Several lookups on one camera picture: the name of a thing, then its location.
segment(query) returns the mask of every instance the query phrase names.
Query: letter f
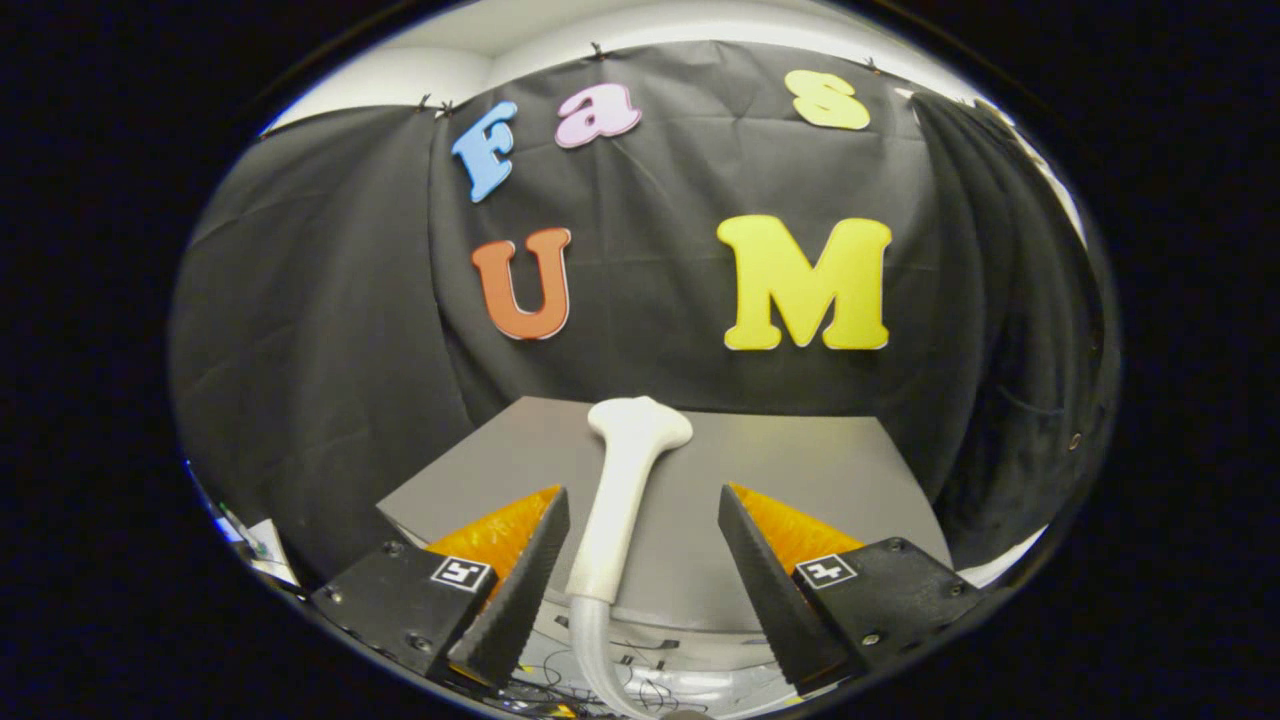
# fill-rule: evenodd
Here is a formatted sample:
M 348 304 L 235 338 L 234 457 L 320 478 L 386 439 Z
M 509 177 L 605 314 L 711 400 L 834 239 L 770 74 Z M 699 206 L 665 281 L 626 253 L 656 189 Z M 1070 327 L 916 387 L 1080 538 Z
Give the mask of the letter f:
M 515 117 L 515 102 L 498 102 L 453 143 L 453 154 L 462 158 L 471 176 L 472 202 L 484 200 L 511 174 L 511 160 L 499 160 L 498 152 L 511 152 L 516 146 L 511 127 L 504 122 Z

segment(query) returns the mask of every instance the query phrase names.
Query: letter u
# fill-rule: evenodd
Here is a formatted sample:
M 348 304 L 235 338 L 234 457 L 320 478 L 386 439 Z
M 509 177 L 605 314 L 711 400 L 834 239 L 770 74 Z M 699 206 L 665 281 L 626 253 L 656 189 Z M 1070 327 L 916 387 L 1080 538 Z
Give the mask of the letter u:
M 536 313 L 527 313 L 516 304 L 511 282 L 511 259 L 516 256 L 513 242 L 490 242 L 471 254 L 471 264 L 480 270 L 489 318 L 503 334 L 515 340 L 547 340 L 564 327 L 568 320 L 568 278 L 564 274 L 568 241 L 566 228 L 538 231 L 525 240 L 525 247 L 538 258 L 538 277 L 543 284 L 543 306 Z

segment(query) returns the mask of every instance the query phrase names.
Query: letter m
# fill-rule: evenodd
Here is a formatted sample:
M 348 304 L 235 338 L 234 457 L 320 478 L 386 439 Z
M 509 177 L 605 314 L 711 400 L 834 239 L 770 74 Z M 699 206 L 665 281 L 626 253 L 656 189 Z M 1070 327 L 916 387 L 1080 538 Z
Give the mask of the letter m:
M 813 341 L 827 307 L 835 318 L 822 333 L 835 350 L 877 350 L 888 343 L 881 324 L 882 268 L 890 229 L 883 223 L 851 218 L 836 223 L 818 265 L 772 215 L 740 215 L 721 223 L 721 242 L 737 260 L 737 324 L 724 333 L 732 350 L 773 350 L 782 331 L 773 327 L 773 302 L 791 340 L 800 347 Z

